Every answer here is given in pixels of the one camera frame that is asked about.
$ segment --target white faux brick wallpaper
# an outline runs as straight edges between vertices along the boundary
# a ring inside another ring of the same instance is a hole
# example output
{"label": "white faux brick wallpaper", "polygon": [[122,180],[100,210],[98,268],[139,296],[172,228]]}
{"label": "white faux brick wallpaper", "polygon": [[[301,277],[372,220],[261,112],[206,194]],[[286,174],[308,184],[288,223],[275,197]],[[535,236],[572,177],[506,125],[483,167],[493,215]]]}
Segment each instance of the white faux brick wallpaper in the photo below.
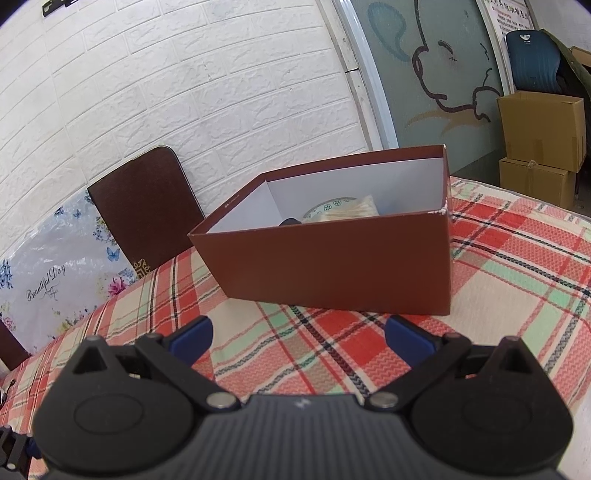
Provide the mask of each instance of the white faux brick wallpaper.
{"label": "white faux brick wallpaper", "polygon": [[262,171],[367,150],[316,0],[30,0],[0,27],[0,254],[156,145],[206,213]]}

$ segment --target frosted glass door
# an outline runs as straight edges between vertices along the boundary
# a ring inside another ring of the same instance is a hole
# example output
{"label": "frosted glass door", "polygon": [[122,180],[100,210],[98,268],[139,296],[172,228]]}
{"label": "frosted glass door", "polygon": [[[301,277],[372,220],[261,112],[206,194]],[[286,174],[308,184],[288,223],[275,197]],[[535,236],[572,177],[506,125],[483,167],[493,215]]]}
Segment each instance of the frosted glass door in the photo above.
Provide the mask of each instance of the frosted glass door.
{"label": "frosted glass door", "polygon": [[504,156],[491,41],[475,0],[352,0],[401,147],[444,143],[450,170]]}

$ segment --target blue chair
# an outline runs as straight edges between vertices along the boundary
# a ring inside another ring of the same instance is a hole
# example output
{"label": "blue chair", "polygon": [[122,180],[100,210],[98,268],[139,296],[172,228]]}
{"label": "blue chair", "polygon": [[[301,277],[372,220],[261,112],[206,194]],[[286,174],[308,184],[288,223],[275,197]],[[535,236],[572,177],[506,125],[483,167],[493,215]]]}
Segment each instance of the blue chair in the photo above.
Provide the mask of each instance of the blue chair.
{"label": "blue chair", "polygon": [[536,30],[515,30],[506,35],[507,49],[518,90],[557,93],[560,50],[548,35]]}

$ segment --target white box lining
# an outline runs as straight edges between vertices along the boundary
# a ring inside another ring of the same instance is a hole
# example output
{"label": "white box lining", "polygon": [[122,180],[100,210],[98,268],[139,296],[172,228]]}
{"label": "white box lining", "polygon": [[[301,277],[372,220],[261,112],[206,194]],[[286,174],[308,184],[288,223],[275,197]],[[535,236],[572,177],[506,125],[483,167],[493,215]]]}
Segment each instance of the white box lining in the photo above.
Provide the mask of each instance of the white box lining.
{"label": "white box lining", "polygon": [[359,165],[265,181],[208,233],[278,226],[301,220],[320,203],[372,195],[380,215],[440,210],[444,204],[444,159],[422,158]]}

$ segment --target red plaid fabric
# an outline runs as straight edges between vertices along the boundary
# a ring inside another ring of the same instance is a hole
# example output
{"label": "red plaid fabric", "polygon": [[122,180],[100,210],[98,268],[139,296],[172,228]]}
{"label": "red plaid fabric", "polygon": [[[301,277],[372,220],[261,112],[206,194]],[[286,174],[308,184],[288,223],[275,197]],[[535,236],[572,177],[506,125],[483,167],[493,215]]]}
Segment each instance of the red plaid fabric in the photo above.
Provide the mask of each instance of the red plaid fabric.
{"label": "red plaid fabric", "polygon": [[[591,381],[591,225],[477,183],[456,180],[452,190],[452,313],[409,318],[437,335],[455,329],[476,343],[522,336],[575,408]],[[191,249],[12,371],[4,388],[16,383],[0,421],[29,432],[47,389],[86,335],[131,343],[147,332],[167,335],[200,314],[212,319],[215,336],[194,368],[241,398],[253,392],[365,396],[408,368],[384,342],[386,315],[228,299]],[[34,462],[31,477],[44,469]]]}

